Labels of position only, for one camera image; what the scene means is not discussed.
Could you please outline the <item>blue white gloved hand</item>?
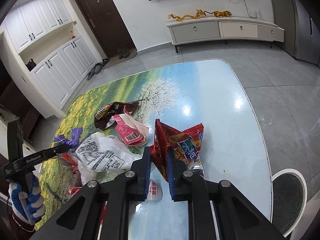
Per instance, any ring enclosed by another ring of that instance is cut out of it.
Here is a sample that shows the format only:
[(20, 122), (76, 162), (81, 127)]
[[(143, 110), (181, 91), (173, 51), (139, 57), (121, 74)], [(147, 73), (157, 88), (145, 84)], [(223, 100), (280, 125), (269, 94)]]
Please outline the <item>blue white gloved hand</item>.
[(23, 191), (20, 183), (10, 182), (9, 196), (14, 215), (27, 225), (35, 225), (46, 213), (46, 207), (38, 178), (34, 174), (29, 176), (32, 187), (28, 193)]

